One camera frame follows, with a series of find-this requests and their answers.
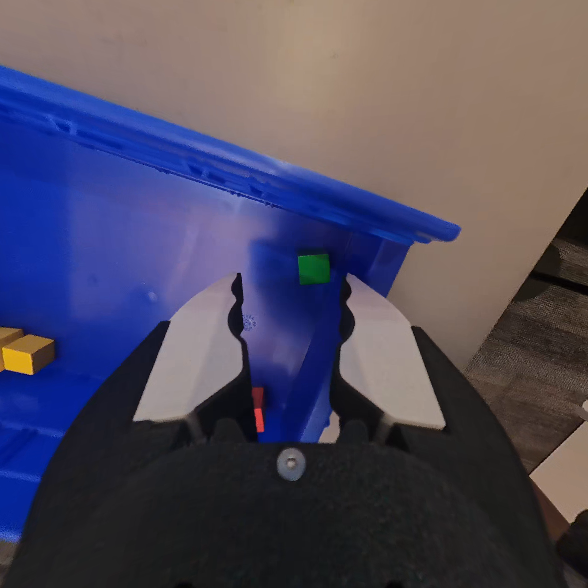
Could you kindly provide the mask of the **blue plastic bin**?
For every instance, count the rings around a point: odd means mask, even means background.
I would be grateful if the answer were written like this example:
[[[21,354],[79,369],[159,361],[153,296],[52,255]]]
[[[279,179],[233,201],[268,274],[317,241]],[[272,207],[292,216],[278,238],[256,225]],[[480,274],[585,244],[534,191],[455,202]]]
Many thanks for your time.
[[[1,326],[56,343],[1,372],[1,540],[21,538],[59,442],[157,324],[243,280],[262,442],[318,441],[330,412],[338,286],[387,296],[410,247],[460,227],[382,196],[1,67]],[[300,285],[298,253],[330,282]]]

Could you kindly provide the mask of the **green cube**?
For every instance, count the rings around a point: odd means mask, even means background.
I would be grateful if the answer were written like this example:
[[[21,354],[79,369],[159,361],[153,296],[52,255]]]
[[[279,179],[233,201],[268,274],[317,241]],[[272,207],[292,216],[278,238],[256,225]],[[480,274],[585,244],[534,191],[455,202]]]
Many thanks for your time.
[[[301,251],[297,256],[300,285],[322,285],[330,282],[329,254],[325,251]]]

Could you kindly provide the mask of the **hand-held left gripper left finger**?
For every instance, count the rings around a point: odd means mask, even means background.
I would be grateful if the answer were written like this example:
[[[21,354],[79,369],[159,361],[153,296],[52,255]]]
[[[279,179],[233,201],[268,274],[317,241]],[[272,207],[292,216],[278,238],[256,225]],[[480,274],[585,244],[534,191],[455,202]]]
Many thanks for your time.
[[[197,293],[172,316],[134,422],[198,416],[237,418],[252,410],[243,330],[243,284],[233,272]]]

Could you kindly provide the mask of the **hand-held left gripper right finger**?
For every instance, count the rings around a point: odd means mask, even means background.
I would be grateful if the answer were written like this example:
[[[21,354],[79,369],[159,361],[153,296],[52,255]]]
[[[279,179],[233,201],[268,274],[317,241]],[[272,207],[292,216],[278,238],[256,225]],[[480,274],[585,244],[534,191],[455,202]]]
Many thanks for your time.
[[[329,402],[340,432],[364,424],[384,441],[395,425],[442,431],[446,420],[410,322],[384,296],[347,274]]]

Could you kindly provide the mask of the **pale grey flat plate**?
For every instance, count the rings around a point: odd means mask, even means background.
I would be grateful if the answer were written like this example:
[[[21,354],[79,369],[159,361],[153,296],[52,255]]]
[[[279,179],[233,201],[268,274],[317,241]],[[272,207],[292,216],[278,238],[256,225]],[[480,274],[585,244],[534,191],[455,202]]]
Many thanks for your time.
[[[543,460],[530,478],[569,524],[586,511],[587,422]]]

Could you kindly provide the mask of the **yellow cube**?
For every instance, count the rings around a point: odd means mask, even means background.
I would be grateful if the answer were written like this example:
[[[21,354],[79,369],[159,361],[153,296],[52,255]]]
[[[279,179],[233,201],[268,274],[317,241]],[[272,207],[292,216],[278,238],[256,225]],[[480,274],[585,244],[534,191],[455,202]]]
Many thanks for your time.
[[[2,348],[2,360],[7,371],[32,376],[55,360],[55,341],[27,334]]]
[[[0,341],[0,371],[5,370],[5,363],[4,363],[4,347],[9,345],[10,343],[22,338],[24,336],[24,331],[18,328],[11,328],[11,327],[1,327],[1,341]]]

